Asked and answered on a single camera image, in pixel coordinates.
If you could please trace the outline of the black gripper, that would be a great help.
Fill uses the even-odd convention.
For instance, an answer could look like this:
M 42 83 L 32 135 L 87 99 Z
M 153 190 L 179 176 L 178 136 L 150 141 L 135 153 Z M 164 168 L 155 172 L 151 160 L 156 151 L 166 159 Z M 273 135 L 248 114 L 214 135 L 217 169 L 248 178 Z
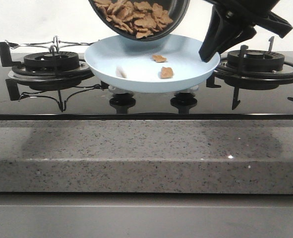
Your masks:
M 278 3 L 277 0 L 210 0 L 208 2 L 214 6 L 206 37 L 199 50 L 200 58 L 204 62 L 208 62 L 215 53 L 221 54 L 239 43 L 252 39 L 257 33 L 252 26 L 247 26 L 238 32 L 238 24 L 226 17 L 226 10 L 281 38 L 293 29 L 288 21 L 272 12 Z

